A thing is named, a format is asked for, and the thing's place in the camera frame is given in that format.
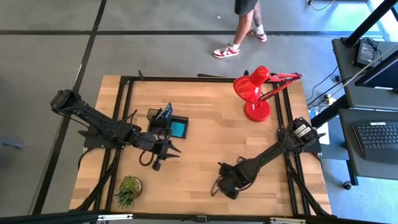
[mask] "lamp base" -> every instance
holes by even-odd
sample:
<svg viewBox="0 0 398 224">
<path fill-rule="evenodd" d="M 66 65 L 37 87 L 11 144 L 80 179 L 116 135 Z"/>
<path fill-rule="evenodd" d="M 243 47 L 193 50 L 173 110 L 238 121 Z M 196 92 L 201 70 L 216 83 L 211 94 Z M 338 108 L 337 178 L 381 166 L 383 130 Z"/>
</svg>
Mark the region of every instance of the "lamp base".
<svg viewBox="0 0 398 224">
<path fill-rule="evenodd" d="M 252 121 L 265 121 L 271 115 L 271 107 L 267 101 L 258 104 L 246 102 L 244 105 L 244 114 Z"/>
</svg>

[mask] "person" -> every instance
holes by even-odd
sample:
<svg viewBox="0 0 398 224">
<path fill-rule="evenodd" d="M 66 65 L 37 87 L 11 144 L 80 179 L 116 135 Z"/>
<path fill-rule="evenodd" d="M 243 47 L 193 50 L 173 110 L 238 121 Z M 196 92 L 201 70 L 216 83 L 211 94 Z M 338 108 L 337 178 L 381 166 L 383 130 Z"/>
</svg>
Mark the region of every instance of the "person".
<svg viewBox="0 0 398 224">
<path fill-rule="evenodd" d="M 235 38 L 232 43 L 213 51 L 213 56 L 226 58 L 239 54 L 241 45 L 246 34 L 258 39 L 260 42 L 267 40 L 266 33 L 261 23 L 261 8 L 259 0 L 235 0 L 235 13 L 239 15 L 239 23 L 236 28 Z M 250 29 L 254 20 L 255 28 Z"/>
</svg>

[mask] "succulent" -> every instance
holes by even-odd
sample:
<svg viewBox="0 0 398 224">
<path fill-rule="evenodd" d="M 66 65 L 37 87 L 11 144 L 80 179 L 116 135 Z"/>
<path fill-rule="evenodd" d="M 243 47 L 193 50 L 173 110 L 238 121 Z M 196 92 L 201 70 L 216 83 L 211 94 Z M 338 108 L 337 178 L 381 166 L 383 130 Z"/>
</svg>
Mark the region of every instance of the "succulent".
<svg viewBox="0 0 398 224">
<path fill-rule="evenodd" d="M 141 193 L 141 181 L 132 176 L 124 177 L 120 188 L 115 195 L 118 199 L 119 207 L 131 209 L 134 206 L 134 200 Z"/>
</svg>

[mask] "sneaker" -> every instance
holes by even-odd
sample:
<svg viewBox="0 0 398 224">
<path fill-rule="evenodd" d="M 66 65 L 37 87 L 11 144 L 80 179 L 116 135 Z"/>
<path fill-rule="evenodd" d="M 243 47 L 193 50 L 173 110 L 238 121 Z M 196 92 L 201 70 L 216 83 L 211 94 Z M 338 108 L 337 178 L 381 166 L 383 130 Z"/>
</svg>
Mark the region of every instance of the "sneaker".
<svg viewBox="0 0 398 224">
<path fill-rule="evenodd" d="M 233 50 L 229 44 L 225 47 L 222 47 L 220 49 L 216 49 L 213 51 L 213 56 L 218 57 L 218 58 L 226 58 L 226 57 L 235 56 L 238 54 L 239 54 L 239 49 Z"/>
<path fill-rule="evenodd" d="M 265 33 L 262 35 L 257 35 L 253 30 L 249 30 L 248 34 L 257 38 L 257 40 L 259 40 L 260 42 L 267 41 L 267 35 Z"/>
</svg>

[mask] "wooden tabletop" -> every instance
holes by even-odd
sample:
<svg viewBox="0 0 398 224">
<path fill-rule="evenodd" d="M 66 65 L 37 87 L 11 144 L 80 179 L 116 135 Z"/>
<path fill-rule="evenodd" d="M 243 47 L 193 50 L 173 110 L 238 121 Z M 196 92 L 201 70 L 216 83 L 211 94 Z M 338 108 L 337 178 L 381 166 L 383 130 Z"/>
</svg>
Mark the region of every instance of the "wooden tabletop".
<svg viewBox="0 0 398 224">
<path fill-rule="evenodd" d="M 109 117 L 112 117 L 119 81 L 120 76 L 106 75 L 99 90 L 95 108 Z M 262 88 L 263 92 L 267 92 L 272 85 L 265 84 Z M 301 82 L 289 86 L 288 91 L 293 117 L 302 116 L 310 121 Z M 283 94 L 280 96 L 287 124 Z M 156 172 L 151 166 L 143 167 L 138 163 L 141 150 L 133 147 L 123 149 L 115 193 L 127 175 L 141 179 L 143 191 L 132 210 L 118 208 L 114 197 L 112 212 L 292 215 L 283 156 L 264 166 L 252 187 L 241 192 L 236 200 L 222 193 L 210 196 L 220 168 L 217 162 L 235 165 L 238 156 L 255 157 L 277 141 L 276 130 L 279 126 L 275 99 L 268 100 L 272 108 L 271 116 L 262 123 L 255 123 L 245 117 L 245 102 L 235 94 L 232 83 L 135 81 L 129 107 L 129 113 L 138 110 L 133 123 L 146 130 L 148 109 L 164 107 L 169 102 L 173 105 L 174 115 L 189 117 L 187 138 L 172 138 L 174 146 L 182 151 L 181 157 L 162 161 L 160 171 Z M 95 149 L 83 158 L 71 209 L 79 206 L 97 184 L 103 156 L 104 149 Z M 149 153 L 144 155 L 144 161 L 149 158 Z M 331 213 L 319 161 L 307 153 L 301 154 L 301 160 L 306 186 L 323 209 Z M 106 185 L 100 208 L 104 208 L 107 192 Z M 299 211 L 303 213 L 297 186 L 296 194 Z"/>
</svg>

